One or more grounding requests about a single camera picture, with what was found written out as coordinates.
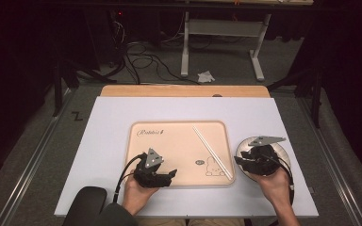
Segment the metal floor rail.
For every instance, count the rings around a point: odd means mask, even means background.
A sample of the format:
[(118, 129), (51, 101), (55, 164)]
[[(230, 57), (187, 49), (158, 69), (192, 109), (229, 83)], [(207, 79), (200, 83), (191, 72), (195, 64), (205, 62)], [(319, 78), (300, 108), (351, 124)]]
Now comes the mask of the metal floor rail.
[(336, 187), (337, 194), (339, 195), (345, 210), (347, 211), (351, 223), (353, 226), (362, 226), (362, 211), (357, 204), (357, 201), (354, 197), (353, 191), (348, 185), (345, 177), (343, 176), (337, 161), (331, 153), (331, 149), (327, 144), (325, 137), (320, 128), (318, 128), (313, 120), (311, 119), (311, 112), (309, 108), (309, 103), (306, 99), (298, 98), (297, 103), (304, 112), (304, 116), (308, 121), (308, 124), (313, 131), (316, 140), (321, 146), (321, 156), (325, 162), (325, 166), (329, 171), (329, 174), (333, 180), (333, 184)]
[(58, 125), (64, 108), (72, 100), (75, 89), (66, 88), (62, 103), (55, 107), (55, 93), (50, 90), (45, 104), (25, 124), (10, 154), (0, 169), (0, 226), (9, 226)]

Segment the black metal stand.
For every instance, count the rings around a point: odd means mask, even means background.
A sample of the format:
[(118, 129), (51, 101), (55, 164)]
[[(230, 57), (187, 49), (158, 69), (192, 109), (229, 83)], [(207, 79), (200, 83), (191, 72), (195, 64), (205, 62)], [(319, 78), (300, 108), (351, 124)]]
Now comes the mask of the black metal stand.
[(81, 71), (86, 73), (98, 81), (102, 81), (107, 84), (116, 84), (116, 80), (109, 79), (103, 75), (86, 68), (85, 66), (74, 62), (70, 59), (59, 59), (53, 68), (53, 80), (55, 91), (55, 111), (53, 116), (56, 117), (60, 110), (64, 107), (64, 94), (62, 93), (62, 82), (65, 82), (70, 89), (77, 89), (79, 87), (78, 79), (75, 73)]
[(319, 128), (322, 76), (322, 69), (304, 69), (268, 85), (267, 89), (273, 91), (283, 86), (295, 85), (294, 95), (296, 97), (304, 98), (309, 96), (311, 98), (310, 117), (314, 125)]

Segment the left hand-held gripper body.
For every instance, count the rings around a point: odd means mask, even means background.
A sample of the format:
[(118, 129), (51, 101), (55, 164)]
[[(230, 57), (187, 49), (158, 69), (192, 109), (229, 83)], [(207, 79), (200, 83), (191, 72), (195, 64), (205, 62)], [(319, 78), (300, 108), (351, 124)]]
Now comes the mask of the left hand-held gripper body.
[(163, 157), (150, 148), (148, 153), (141, 155), (140, 162), (134, 170), (134, 178), (142, 187), (157, 187), (158, 179), (169, 179), (165, 177), (165, 174), (157, 173), (163, 162)]

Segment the white board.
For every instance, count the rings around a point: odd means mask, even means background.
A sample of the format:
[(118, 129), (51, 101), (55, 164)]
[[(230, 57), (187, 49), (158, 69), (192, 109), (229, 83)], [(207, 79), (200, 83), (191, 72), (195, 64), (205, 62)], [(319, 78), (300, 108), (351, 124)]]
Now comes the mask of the white board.
[[(288, 140), (272, 98), (242, 97), (99, 97), (55, 214), (67, 215), (74, 197), (85, 186), (107, 191), (108, 202), (121, 202), (119, 178), (136, 163), (125, 160), (131, 126), (139, 121), (221, 121), (227, 131), (233, 160), (246, 138), (280, 137), (288, 153), (294, 180), (293, 209), (298, 217), (316, 217), (318, 210)], [(152, 196), (140, 211), (142, 218), (248, 218), (273, 215), (272, 205), (259, 185), (235, 163), (235, 181), (228, 186), (168, 186)]]

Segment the person's right hand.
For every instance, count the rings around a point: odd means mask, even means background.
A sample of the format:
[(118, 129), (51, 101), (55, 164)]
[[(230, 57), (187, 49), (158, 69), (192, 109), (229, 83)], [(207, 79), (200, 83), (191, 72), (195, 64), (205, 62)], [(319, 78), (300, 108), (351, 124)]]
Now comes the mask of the person's right hand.
[(283, 169), (278, 169), (270, 176), (253, 174), (266, 199), (275, 209), (290, 208), (288, 175)]

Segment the white desk frame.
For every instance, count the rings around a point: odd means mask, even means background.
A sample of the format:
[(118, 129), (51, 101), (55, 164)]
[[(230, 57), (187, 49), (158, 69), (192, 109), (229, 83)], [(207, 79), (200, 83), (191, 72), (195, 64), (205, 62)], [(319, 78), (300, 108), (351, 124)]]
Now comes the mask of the white desk frame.
[(208, 35), (225, 37), (256, 38), (256, 47), (249, 51), (255, 78), (259, 82), (265, 80), (262, 68), (258, 59), (259, 52), (267, 29), (270, 24), (271, 15), (266, 14), (260, 22), (237, 22), (225, 20), (191, 19), (189, 13), (184, 13), (184, 38), (183, 52), (181, 57), (181, 76), (189, 75), (189, 36)]

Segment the crumpled white paper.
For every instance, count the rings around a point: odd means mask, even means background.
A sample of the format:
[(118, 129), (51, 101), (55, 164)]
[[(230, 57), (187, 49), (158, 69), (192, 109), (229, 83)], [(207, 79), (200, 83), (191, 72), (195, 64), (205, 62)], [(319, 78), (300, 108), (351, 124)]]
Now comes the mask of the crumpled white paper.
[(215, 81), (215, 78), (213, 77), (213, 75), (211, 74), (210, 71), (206, 71), (206, 72), (198, 74), (199, 83), (211, 83), (214, 81)]

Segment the person's left hand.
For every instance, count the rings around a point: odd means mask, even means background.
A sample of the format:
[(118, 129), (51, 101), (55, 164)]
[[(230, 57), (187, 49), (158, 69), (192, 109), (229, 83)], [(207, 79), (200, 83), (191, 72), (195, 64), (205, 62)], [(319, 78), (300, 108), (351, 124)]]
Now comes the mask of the person's left hand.
[(156, 192), (158, 187), (142, 187), (132, 171), (125, 183), (122, 207), (135, 216)]

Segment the beige tray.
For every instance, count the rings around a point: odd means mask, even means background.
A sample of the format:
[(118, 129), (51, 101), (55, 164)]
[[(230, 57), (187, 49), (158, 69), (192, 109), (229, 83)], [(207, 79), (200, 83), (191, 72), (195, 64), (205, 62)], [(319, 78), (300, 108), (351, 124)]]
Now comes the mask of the beige tray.
[(157, 170), (177, 170), (172, 186), (228, 186), (234, 160), (221, 121), (139, 121), (130, 128), (125, 160), (154, 149), (164, 162)]

